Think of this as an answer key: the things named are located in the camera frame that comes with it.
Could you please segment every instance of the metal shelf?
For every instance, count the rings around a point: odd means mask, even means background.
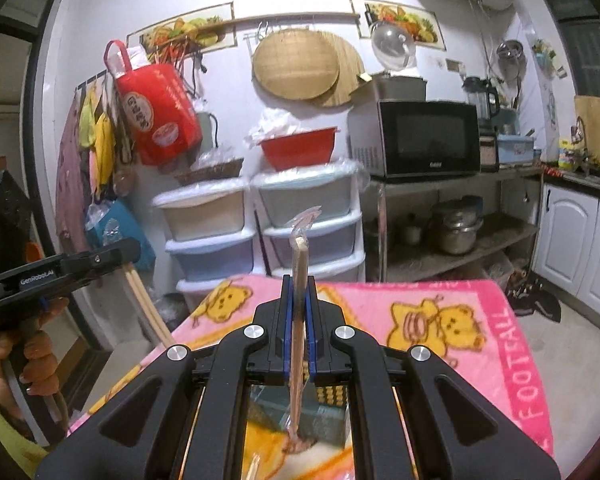
[[[481,182],[498,182],[501,180],[509,180],[511,178],[539,175],[541,173],[541,167],[527,166],[524,168],[501,169],[500,171],[495,171],[494,173],[477,173],[472,176],[448,178],[445,180],[426,180],[422,182],[405,182],[403,184],[389,184],[382,183],[378,180],[372,180],[372,184],[375,186],[384,184],[386,196],[390,197],[423,193],[427,191],[447,189],[450,187],[470,186],[471,184],[478,184]]]
[[[432,244],[395,246],[388,255],[387,281],[418,282],[493,254],[538,232],[538,227],[504,213],[484,217],[473,251],[461,256],[443,254]]]

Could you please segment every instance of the pink towel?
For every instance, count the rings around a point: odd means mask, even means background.
[[[280,286],[281,280],[264,276],[226,280],[173,336],[191,349],[215,344],[251,322],[259,304],[278,298]],[[553,453],[540,375],[513,311],[496,283],[319,283],[317,288],[321,300],[343,309],[348,324],[369,332],[381,344],[400,350],[416,343],[431,348],[540,447]],[[162,347],[152,351],[90,413],[163,351]],[[88,416],[76,422],[71,431]],[[346,472],[352,472],[350,448],[331,455],[311,448],[286,461],[290,463],[283,463],[267,478],[342,480]]]

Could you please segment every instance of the red bag handle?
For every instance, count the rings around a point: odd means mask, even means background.
[[[125,73],[131,72],[133,70],[133,67],[131,66],[131,60],[129,59],[129,54],[126,51],[125,44],[122,43],[122,41],[120,41],[120,40],[109,41],[109,43],[107,43],[107,47],[104,49],[104,64],[107,67],[107,70],[109,70],[109,73],[111,75],[113,75],[113,72],[111,70],[111,67],[109,66],[109,62],[107,61],[107,59],[109,59],[109,49],[114,44],[120,50],[120,54],[122,54],[122,63],[125,65]]]

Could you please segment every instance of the wicker basket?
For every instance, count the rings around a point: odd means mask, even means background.
[[[221,178],[233,178],[240,175],[244,158],[236,158],[229,162],[223,162],[208,168],[184,171],[174,175],[181,186],[189,186],[205,180],[220,180]]]

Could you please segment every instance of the fruit picture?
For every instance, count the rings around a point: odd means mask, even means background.
[[[360,14],[360,38],[370,38],[374,22],[393,22],[407,32],[416,44],[446,50],[440,24],[433,12],[405,4],[379,0],[349,0],[354,12]]]
[[[222,26],[234,19],[234,4],[222,4],[174,16],[126,37],[127,46],[141,44],[150,62],[176,62],[195,52],[237,46],[235,28]]]

